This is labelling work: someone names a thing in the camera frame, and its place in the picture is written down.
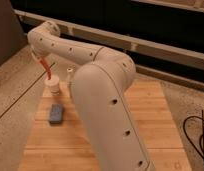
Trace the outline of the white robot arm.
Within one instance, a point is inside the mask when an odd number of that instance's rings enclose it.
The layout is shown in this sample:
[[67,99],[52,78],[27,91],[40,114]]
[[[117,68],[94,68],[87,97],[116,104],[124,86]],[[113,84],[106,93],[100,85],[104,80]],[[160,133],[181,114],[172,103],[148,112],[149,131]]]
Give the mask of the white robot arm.
[[130,56],[64,39],[52,21],[33,28],[27,37],[34,57],[56,54],[80,65],[70,92],[101,171],[156,171],[125,98],[136,73]]

